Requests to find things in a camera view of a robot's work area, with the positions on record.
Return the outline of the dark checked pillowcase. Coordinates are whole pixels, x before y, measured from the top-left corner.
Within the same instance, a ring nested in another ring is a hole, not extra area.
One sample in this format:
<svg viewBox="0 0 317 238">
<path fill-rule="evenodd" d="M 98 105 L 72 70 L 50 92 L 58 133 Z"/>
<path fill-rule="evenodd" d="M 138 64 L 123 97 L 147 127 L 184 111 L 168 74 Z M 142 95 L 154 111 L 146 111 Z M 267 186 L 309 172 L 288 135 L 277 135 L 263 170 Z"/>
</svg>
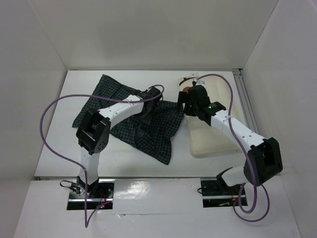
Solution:
<svg viewBox="0 0 317 238">
<path fill-rule="evenodd" d="M 108 75 L 103 75 L 93 95 L 123 100 L 136 91 Z M 160 100 L 149 122 L 131 116 L 114 126 L 110 133 L 159 162 L 169 165 L 172 154 L 171 138 L 178 131 L 183 117 L 183 110 L 177 108 L 177 103 Z"/>
</svg>

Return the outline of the cream pillow with bear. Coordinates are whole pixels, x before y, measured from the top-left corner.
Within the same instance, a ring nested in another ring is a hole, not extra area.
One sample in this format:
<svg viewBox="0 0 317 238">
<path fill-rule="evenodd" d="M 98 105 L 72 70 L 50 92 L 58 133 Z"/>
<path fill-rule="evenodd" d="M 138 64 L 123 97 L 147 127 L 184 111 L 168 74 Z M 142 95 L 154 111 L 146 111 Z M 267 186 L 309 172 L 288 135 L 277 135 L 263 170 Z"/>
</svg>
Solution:
<svg viewBox="0 0 317 238">
<path fill-rule="evenodd" d="M 219 102 L 229 109 L 231 94 L 226 82 L 218 76 L 207 76 L 198 80 L 205 87 L 211 102 Z M 226 135 L 208 126 L 198 117 L 186 116 L 190 133 L 190 152 L 194 157 L 228 155 L 240 152 L 240 148 Z"/>
</svg>

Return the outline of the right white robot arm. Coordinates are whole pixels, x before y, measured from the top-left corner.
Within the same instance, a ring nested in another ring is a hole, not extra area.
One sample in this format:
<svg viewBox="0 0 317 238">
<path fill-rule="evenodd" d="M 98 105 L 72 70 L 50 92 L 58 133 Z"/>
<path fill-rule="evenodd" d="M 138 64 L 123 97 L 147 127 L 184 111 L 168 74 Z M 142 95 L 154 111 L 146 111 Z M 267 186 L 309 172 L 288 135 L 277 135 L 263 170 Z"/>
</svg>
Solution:
<svg viewBox="0 0 317 238">
<path fill-rule="evenodd" d="M 187 116 L 198 117 L 218 129 L 238 145 L 246 156 L 243 166 L 228 168 L 216 177 L 216 189 L 228 194 L 238 184 L 251 183 L 258 187 L 282 172 L 279 143 L 273 137 L 266 139 L 251 131 L 219 102 L 211 102 L 202 85 L 192 86 L 178 94 L 178 107 Z"/>
</svg>

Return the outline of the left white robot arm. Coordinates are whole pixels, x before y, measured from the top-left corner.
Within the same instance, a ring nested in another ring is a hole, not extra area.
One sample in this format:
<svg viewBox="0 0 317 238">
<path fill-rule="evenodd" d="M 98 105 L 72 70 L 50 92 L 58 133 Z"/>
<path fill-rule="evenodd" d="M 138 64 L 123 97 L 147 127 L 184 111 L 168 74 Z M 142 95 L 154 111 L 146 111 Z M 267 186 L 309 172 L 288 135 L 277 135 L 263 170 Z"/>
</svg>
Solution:
<svg viewBox="0 0 317 238">
<path fill-rule="evenodd" d="M 94 197 L 98 192 L 98 166 L 101 152 L 106 148 L 110 130 L 136 115 L 145 118 L 151 115 L 156 103 L 162 97 L 162 92 L 152 86 L 146 91 L 138 90 L 123 100 L 115 100 L 114 105 L 98 110 L 87 110 L 77 129 L 76 137 L 81 147 L 81 165 L 77 177 L 80 192 L 87 198 Z"/>
</svg>

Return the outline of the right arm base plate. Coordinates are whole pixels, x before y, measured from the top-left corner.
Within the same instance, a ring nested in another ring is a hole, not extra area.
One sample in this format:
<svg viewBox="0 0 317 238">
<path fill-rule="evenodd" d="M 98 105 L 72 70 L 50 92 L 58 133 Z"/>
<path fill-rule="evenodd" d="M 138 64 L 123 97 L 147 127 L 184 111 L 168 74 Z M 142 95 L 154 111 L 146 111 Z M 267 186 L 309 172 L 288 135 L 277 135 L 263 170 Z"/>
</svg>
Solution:
<svg viewBox="0 0 317 238">
<path fill-rule="evenodd" d="M 241 185 L 228 187 L 216 178 L 202 178 L 197 192 L 202 196 L 204 208 L 232 207 L 238 201 Z"/>
</svg>

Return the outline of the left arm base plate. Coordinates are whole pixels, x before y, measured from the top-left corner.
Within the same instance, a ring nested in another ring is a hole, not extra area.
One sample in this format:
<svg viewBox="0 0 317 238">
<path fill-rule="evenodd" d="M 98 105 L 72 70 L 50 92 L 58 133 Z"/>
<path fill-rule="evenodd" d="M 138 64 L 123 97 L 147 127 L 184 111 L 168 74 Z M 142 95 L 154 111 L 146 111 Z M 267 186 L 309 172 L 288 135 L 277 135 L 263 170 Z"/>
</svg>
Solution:
<svg viewBox="0 0 317 238">
<path fill-rule="evenodd" d="M 62 180 L 59 184 L 69 189 L 67 210 L 84 210 L 84 189 L 73 180 Z M 88 193 L 87 209 L 111 210 L 113 208 L 114 180 L 100 179 L 97 187 Z"/>
</svg>

